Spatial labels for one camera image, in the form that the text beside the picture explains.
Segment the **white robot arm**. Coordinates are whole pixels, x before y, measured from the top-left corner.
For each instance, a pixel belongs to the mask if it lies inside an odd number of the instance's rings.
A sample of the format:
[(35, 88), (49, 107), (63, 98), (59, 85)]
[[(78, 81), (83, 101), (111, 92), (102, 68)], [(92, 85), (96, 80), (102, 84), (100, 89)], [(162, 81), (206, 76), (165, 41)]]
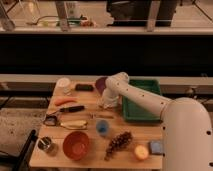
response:
[(108, 76), (104, 108), (115, 107), (122, 95), (162, 120), (162, 171), (213, 171), (213, 128), (206, 108), (197, 100), (170, 99), (129, 84), (120, 72)]

